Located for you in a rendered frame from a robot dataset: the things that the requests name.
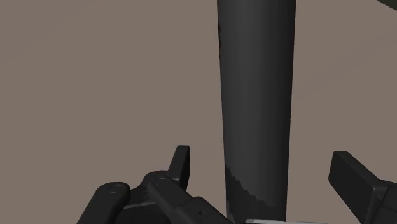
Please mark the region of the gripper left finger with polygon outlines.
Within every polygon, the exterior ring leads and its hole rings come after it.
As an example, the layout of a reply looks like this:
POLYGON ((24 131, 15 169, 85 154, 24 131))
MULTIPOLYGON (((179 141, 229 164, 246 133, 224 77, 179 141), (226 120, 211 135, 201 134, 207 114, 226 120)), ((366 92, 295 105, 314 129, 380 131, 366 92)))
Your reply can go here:
POLYGON ((124 182, 98 187, 77 224, 233 224, 186 191, 189 177, 190 147, 179 145, 169 168, 147 173, 137 187, 124 182))

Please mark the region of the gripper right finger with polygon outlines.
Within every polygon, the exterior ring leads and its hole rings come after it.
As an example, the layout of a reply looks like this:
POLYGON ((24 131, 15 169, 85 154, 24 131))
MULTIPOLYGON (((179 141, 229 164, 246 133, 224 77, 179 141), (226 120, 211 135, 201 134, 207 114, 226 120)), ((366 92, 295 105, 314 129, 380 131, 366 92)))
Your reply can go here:
POLYGON ((328 181, 361 224, 397 224, 397 183, 379 179, 349 152, 333 152, 328 181))

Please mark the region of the tall dark grey cylinder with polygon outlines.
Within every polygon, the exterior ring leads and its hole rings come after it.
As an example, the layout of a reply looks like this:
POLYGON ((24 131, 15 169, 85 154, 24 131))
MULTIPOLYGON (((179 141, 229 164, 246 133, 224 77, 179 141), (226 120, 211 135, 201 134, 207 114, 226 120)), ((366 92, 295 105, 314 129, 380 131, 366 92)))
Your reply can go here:
POLYGON ((226 210, 286 219, 296 0, 217 0, 226 210))

